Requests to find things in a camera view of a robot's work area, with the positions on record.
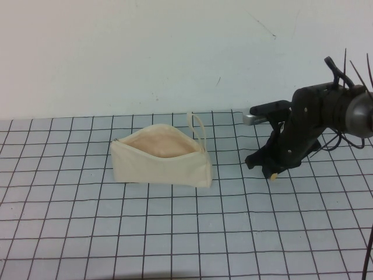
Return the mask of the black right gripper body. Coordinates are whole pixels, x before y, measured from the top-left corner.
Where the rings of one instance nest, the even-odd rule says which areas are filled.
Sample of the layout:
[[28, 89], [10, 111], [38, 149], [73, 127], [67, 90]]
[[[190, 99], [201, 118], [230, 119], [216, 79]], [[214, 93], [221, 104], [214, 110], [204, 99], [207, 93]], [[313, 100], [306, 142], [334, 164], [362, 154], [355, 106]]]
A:
[[338, 86], [309, 86], [296, 90], [291, 101], [263, 104], [262, 115], [273, 128], [266, 162], [301, 162], [319, 149], [318, 137], [329, 124], [323, 111], [332, 109], [338, 94]]

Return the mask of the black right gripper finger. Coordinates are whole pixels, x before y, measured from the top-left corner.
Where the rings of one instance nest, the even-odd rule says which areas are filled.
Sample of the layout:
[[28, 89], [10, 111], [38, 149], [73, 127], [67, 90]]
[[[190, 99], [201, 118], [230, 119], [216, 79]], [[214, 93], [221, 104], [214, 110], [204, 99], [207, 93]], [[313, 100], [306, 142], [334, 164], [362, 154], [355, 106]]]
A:
[[275, 174], [280, 174], [288, 169], [293, 169], [301, 165], [300, 161], [295, 162], [263, 162], [262, 173], [266, 179], [270, 179]]
[[265, 167], [267, 158], [267, 147], [263, 146], [251, 155], [245, 158], [245, 164], [250, 170], [256, 166]]

